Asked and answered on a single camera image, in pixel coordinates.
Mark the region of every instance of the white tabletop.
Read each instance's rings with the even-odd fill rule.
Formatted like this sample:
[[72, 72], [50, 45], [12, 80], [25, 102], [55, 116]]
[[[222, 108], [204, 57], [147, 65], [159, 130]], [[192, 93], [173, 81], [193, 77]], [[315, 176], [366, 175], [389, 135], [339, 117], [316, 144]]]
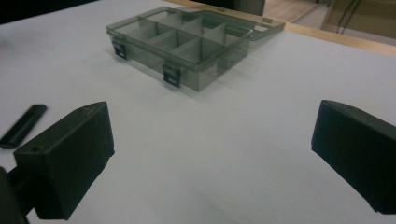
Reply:
[[[323, 99], [395, 125], [396, 58], [284, 31], [203, 91], [179, 91], [116, 57], [106, 34], [161, 6], [176, 7], [102, 0], [0, 25], [0, 134], [32, 104], [49, 110], [26, 141], [108, 103], [116, 154], [67, 223], [395, 223], [310, 141]], [[8, 171], [12, 152], [0, 150]]]

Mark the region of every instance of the table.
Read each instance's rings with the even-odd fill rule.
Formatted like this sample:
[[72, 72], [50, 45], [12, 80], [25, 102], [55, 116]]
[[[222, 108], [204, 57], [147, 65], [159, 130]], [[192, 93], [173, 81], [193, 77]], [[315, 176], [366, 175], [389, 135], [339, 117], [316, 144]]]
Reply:
[[[67, 223], [396, 221], [310, 149], [323, 99], [396, 124], [394, 57], [284, 31], [203, 91], [176, 90], [117, 58], [105, 33], [159, 6], [177, 7], [102, 0], [0, 26], [0, 133], [32, 104], [49, 110], [26, 141], [108, 103], [116, 154]], [[12, 151], [0, 164], [15, 166]]]

